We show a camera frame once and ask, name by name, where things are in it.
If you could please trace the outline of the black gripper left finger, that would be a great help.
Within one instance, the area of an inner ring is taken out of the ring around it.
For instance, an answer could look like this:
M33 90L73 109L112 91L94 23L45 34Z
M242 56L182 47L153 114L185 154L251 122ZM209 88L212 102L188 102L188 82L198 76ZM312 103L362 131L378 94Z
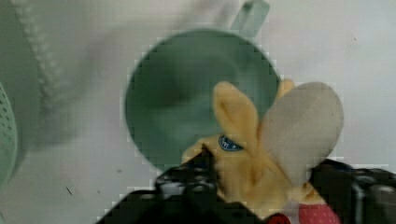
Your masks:
M193 193L217 194L218 174L215 158L207 146L202 145L199 153L179 166L174 166L159 175L155 189L164 199Z

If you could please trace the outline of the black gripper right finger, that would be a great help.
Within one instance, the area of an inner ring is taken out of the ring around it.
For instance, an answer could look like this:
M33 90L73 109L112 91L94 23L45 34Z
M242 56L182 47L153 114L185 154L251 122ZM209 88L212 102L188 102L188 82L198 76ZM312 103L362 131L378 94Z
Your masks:
M353 168L340 161L326 159L311 169L309 182L339 217L341 224L353 224Z

